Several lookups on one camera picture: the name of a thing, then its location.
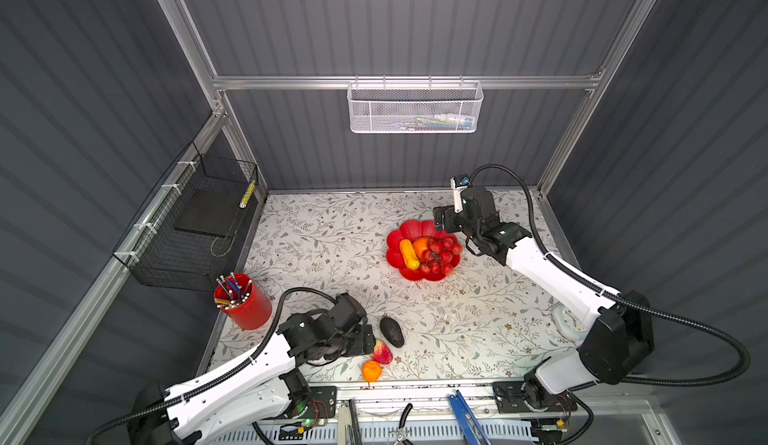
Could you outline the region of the red fake strawberry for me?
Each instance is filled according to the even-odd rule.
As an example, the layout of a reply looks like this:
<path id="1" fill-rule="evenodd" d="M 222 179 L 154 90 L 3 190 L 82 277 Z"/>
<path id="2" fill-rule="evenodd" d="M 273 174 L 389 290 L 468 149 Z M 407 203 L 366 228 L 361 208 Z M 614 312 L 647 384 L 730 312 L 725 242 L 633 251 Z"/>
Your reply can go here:
<path id="1" fill-rule="evenodd" d="M 394 360 L 394 356 L 388 345 L 384 341 L 378 340 L 371 354 L 371 359 L 380 365 L 389 365 Z"/>

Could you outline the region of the dark fake avocado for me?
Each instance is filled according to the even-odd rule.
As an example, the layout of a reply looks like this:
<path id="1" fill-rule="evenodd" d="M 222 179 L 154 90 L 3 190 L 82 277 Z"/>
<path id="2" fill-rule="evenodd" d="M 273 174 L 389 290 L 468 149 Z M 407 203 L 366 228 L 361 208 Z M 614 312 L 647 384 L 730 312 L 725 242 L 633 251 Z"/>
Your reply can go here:
<path id="1" fill-rule="evenodd" d="M 405 337 L 399 323 L 388 316 L 380 320 L 379 328 L 384 338 L 395 348 L 402 348 L 405 345 Z"/>

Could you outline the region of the small orange fake tangerine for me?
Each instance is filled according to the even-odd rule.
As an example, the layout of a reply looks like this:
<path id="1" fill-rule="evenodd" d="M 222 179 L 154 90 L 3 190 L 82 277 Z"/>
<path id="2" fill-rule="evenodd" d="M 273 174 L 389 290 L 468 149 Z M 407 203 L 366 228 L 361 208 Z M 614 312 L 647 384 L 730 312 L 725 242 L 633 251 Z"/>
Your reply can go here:
<path id="1" fill-rule="evenodd" d="M 383 368 L 377 361 L 369 360 L 362 366 L 361 373 L 365 382 L 375 383 L 381 378 Z"/>

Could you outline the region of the red fake grape bunch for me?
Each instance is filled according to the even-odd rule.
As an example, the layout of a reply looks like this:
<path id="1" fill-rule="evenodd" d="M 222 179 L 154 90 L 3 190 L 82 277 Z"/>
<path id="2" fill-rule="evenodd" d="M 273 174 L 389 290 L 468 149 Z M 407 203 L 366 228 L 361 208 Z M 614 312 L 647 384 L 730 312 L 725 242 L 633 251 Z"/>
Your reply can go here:
<path id="1" fill-rule="evenodd" d="M 424 260 L 420 261 L 418 271 L 427 280 L 439 281 L 455 271 L 460 263 L 463 248 L 453 235 L 430 238 L 429 250 L 424 254 Z"/>

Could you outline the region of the orange fake bell pepper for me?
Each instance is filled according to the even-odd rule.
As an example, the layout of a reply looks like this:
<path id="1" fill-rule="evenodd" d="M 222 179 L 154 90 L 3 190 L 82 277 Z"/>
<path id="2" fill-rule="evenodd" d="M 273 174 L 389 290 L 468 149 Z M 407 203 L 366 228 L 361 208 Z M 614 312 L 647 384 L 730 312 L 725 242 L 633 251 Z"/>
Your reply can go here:
<path id="1" fill-rule="evenodd" d="M 424 254 L 429 250 L 430 241 L 430 237 L 420 237 L 412 242 L 415 255 L 420 261 L 424 260 Z"/>

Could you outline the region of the yellow fake banana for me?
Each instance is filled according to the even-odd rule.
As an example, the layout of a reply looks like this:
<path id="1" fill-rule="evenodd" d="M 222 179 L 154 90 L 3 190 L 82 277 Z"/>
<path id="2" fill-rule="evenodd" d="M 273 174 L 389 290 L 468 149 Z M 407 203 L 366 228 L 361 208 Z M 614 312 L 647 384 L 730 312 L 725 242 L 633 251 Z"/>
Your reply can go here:
<path id="1" fill-rule="evenodd" d="M 412 271 L 418 270 L 421 266 L 421 262 L 413 243 L 408 239 L 403 239 L 399 243 L 399 249 L 406 268 Z"/>

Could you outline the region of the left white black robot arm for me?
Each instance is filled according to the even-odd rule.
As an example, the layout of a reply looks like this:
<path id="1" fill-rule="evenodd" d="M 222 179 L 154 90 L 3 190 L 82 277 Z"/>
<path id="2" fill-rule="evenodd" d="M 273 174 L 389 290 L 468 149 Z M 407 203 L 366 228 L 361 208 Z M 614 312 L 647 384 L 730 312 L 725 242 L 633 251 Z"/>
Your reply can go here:
<path id="1" fill-rule="evenodd" d="M 202 444 L 240 426 L 273 418 L 325 416 L 301 372 L 373 353 L 363 306 L 341 293 L 329 308 L 272 322 L 253 349 L 211 372 L 139 397 L 127 423 L 132 444 Z"/>

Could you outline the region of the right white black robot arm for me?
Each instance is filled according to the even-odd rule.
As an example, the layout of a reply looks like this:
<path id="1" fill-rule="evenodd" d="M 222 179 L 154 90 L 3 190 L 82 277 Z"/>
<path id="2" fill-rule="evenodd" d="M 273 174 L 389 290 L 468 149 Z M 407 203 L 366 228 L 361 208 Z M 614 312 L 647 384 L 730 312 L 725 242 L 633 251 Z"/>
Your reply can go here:
<path id="1" fill-rule="evenodd" d="M 630 303 L 620 304 L 617 290 L 551 253 L 535 226 L 502 221 L 489 190 L 473 185 L 467 175 L 453 177 L 450 185 L 453 203 L 434 209 L 436 229 L 464 234 L 473 254 L 489 256 L 532 280 L 587 329 L 576 349 L 543 360 L 525 375 L 521 391 L 533 409 L 573 387 L 618 384 L 651 354 L 652 320 L 641 309 L 647 303 L 641 295 L 631 293 Z"/>

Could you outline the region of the red flower-shaped fruit bowl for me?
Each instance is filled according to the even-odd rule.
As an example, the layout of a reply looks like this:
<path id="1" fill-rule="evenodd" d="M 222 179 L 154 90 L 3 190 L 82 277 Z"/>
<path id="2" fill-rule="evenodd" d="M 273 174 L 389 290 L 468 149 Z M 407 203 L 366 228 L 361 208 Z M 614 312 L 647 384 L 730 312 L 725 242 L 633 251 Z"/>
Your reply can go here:
<path id="1" fill-rule="evenodd" d="M 409 220 L 387 239 L 386 260 L 411 282 L 439 282 L 450 276 L 461 262 L 463 246 L 453 234 L 437 231 L 435 223 Z"/>

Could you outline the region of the black pliers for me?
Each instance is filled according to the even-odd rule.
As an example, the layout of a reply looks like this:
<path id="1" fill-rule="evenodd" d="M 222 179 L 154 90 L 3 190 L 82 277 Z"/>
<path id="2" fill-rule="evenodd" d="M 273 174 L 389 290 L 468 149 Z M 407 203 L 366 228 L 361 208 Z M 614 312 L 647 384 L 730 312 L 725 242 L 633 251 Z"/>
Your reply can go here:
<path id="1" fill-rule="evenodd" d="M 413 410 L 412 403 L 408 403 L 403 409 L 399 417 L 397 429 L 395 431 L 394 445 L 413 445 L 413 443 L 409 440 L 407 436 L 407 431 L 406 431 L 407 419 L 412 410 Z"/>

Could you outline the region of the red pen cup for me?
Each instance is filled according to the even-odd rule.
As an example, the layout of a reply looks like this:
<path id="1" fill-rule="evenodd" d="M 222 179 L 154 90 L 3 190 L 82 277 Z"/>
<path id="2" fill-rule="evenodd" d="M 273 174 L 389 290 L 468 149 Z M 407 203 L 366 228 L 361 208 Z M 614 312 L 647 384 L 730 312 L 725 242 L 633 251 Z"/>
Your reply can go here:
<path id="1" fill-rule="evenodd" d="M 272 304 L 248 275 L 230 273 L 216 284 L 214 304 L 241 329 L 256 330 L 269 321 Z"/>

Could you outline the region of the white round object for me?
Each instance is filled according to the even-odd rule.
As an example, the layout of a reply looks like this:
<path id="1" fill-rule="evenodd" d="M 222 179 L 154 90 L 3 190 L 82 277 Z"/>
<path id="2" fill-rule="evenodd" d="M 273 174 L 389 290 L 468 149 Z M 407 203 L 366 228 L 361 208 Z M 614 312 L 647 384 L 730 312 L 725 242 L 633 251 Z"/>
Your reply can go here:
<path id="1" fill-rule="evenodd" d="M 553 307 L 552 319 L 558 332 L 567 340 L 580 344 L 588 334 L 588 328 L 570 310 L 559 303 Z"/>

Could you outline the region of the yellow item in black basket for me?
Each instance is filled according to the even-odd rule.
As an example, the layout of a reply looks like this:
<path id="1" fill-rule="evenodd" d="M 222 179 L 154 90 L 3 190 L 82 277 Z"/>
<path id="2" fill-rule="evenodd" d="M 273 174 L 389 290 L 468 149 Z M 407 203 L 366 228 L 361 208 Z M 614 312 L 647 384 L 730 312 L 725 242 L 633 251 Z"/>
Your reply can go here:
<path id="1" fill-rule="evenodd" d="M 252 180 L 248 184 L 244 194 L 242 195 L 242 197 L 240 199 L 240 202 L 239 202 L 239 208 L 240 209 L 246 209 L 247 208 L 247 206 L 249 204 L 249 201 L 252 198 L 255 189 L 256 189 L 256 181 Z"/>

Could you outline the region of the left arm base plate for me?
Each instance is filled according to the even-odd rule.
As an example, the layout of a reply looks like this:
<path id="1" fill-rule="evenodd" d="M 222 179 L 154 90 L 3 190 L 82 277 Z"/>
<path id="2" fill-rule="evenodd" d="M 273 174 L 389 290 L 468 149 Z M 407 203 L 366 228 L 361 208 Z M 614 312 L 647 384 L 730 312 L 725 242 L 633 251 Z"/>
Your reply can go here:
<path id="1" fill-rule="evenodd" d="M 336 416 L 338 388 L 311 386 L 309 395 L 289 408 L 284 416 L 293 420 L 330 419 Z"/>

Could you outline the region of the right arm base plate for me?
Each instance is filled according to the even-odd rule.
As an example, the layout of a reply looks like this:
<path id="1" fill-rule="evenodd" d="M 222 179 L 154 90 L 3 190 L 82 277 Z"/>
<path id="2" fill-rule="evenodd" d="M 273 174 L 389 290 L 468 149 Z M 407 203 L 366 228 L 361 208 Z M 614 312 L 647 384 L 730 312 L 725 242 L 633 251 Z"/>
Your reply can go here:
<path id="1" fill-rule="evenodd" d="M 576 411 L 579 406 L 565 394 L 553 395 L 524 380 L 496 381 L 491 384 L 499 413 L 544 413 Z"/>

